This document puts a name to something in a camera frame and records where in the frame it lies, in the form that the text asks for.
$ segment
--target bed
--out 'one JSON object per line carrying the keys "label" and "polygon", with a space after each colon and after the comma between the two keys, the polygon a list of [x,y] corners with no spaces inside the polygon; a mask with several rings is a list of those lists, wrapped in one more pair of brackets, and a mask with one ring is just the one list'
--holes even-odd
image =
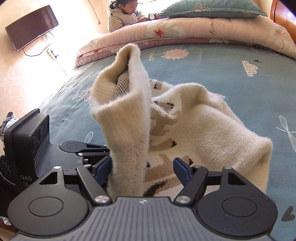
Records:
{"label": "bed", "polygon": [[73,77],[40,106],[50,115],[51,143],[105,144],[89,113],[91,89],[117,51],[136,43],[151,79],[204,85],[225,98],[248,129],[272,140],[267,195],[279,215],[271,235],[276,241],[295,239],[296,24],[295,16],[283,8],[274,0],[272,20],[194,18],[188,24],[185,18],[162,19],[91,41],[78,51]]}

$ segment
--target boy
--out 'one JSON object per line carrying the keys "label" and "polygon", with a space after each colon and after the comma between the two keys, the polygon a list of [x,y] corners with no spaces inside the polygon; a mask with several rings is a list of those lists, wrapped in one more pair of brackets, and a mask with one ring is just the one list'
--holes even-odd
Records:
{"label": "boy", "polygon": [[137,10],[138,0],[117,0],[110,5],[108,30],[114,32],[122,27],[149,20]]}

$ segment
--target power strip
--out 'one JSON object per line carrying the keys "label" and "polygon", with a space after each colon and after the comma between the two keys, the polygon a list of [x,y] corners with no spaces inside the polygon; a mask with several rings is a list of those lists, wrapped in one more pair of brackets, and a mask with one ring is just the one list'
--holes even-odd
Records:
{"label": "power strip", "polygon": [[50,48],[47,48],[47,52],[49,53],[49,55],[52,57],[53,60],[57,60],[57,57],[59,56],[58,54],[55,54],[53,50],[51,50]]}

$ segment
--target wooden headboard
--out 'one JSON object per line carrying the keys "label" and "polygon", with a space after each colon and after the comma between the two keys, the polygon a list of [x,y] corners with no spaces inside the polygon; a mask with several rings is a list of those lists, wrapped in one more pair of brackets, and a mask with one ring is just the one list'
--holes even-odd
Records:
{"label": "wooden headboard", "polygon": [[273,0],[270,18],[275,23],[285,27],[296,43],[296,17],[280,0]]}

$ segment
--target white fuzzy sweater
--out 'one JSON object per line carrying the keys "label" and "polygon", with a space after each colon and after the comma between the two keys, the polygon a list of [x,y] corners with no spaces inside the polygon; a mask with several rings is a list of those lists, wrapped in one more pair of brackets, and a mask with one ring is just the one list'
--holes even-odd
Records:
{"label": "white fuzzy sweater", "polygon": [[99,74],[90,106],[111,150],[112,198],[174,198],[182,189],[173,171],[175,157],[210,171],[231,166],[266,191],[270,139],[248,130],[221,95],[200,84],[150,80],[134,44]]}

